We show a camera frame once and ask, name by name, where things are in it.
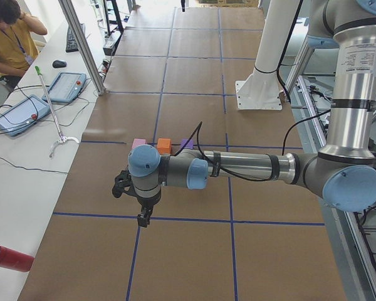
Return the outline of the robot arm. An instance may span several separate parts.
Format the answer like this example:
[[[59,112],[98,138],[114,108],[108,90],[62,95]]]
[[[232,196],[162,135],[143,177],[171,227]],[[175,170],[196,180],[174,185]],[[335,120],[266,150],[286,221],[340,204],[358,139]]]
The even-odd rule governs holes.
[[[336,85],[327,110],[330,130],[317,154],[302,154],[280,91],[279,69],[301,1],[255,8],[176,9],[170,17],[165,89],[155,131],[178,134],[180,149],[141,145],[128,156],[130,193],[147,227],[162,187],[204,189],[230,176],[302,186],[342,211],[376,202],[376,170],[368,150],[375,108],[376,4],[313,1],[307,42],[339,48]]]

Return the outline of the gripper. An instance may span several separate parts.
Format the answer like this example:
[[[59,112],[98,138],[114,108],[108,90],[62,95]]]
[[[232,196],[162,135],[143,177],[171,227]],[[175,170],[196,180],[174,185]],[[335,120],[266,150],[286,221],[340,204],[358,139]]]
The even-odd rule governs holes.
[[[148,227],[153,207],[160,201],[160,196],[152,196],[150,198],[137,197],[138,203],[141,205],[141,212],[137,215],[137,222],[140,227]]]

